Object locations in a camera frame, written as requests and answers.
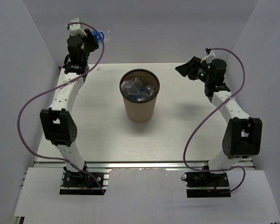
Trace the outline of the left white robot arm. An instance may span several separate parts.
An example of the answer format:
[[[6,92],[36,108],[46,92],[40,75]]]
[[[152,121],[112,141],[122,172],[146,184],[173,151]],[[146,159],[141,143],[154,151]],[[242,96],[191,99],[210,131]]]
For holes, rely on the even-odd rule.
[[[98,41],[89,29],[79,29],[70,31],[67,45],[68,55],[60,71],[63,87],[56,90],[55,99],[49,108],[41,110],[40,118],[45,138],[66,159],[67,170],[75,172],[73,181],[78,186],[85,186],[89,182],[89,174],[83,171],[85,161],[75,143],[77,126],[71,116],[71,110],[86,79],[79,75],[88,70],[88,57],[98,49]]]

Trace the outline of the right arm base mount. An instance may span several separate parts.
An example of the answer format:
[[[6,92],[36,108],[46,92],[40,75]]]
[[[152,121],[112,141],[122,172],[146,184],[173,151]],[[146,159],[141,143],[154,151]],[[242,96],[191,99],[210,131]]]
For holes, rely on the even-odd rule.
[[[187,198],[231,197],[226,173],[186,172],[181,180],[186,183]]]

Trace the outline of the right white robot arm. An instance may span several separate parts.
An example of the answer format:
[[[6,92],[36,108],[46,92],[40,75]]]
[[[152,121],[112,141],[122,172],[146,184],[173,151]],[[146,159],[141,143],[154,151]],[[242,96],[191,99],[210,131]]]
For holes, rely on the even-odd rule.
[[[176,71],[183,77],[204,83],[205,96],[227,123],[222,150],[206,163],[205,172],[201,174],[202,182],[207,186],[218,181],[218,174],[260,152],[262,121],[252,118],[238,105],[224,81],[226,68],[224,60],[213,56],[203,59],[193,57],[189,62],[176,67]]]

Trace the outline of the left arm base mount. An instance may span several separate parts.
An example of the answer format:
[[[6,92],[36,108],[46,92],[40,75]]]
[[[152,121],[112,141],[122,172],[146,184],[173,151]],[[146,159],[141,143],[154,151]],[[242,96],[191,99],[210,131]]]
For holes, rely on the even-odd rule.
[[[71,172],[63,167],[60,195],[103,196],[106,191],[103,172],[93,172],[89,176],[81,172]]]

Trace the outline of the bottle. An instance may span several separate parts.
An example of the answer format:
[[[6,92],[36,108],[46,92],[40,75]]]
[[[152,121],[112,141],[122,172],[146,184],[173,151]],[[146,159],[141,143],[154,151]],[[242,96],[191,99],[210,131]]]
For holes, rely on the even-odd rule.
[[[102,44],[102,42],[109,42],[111,39],[110,30],[99,30],[98,32],[91,32],[94,37],[96,37],[98,44]]]

